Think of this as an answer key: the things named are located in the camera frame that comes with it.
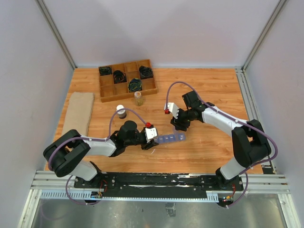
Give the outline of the blue weekly pill organizer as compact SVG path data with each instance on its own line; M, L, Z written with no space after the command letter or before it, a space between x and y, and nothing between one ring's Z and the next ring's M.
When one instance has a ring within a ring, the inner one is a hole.
M182 142L186 140L186 135L182 131L177 131L173 127L173 132L171 134L167 135L159 135L156 139L155 142L158 144L163 144L163 143L176 143L176 142Z

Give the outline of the clear jar of yellow pills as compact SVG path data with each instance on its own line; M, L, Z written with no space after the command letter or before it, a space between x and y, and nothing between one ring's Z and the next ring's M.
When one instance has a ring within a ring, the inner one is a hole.
M144 103L142 93L140 91L134 92L134 100L136 106L142 106Z

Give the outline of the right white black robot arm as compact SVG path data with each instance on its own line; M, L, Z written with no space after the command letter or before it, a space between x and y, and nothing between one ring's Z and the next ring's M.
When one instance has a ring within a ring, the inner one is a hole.
M215 184L226 190L244 170L263 160L271 153L268 139L258 120L246 121L229 115L210 102L203 102L195 91L182 96L186 110L175 103L164 105L166 114L171 114L171 124L176 130L186 131L192 121L210 124L232 139L233 157L216 170Z

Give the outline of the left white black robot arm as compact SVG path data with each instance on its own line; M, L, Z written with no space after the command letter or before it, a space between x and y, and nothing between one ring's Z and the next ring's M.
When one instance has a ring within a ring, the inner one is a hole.
M150 123L139 131L134 121L126 121L110 139L92 138L81 135L72 129L49 145L43 156L49 169L57 177L73 175L85 180L91 188L98 187L102 182L101 171L92 162L84 161L87 155L102 155L116 157L125 152L128 146L140 145L142 150L148 150L158 143L157 129Z

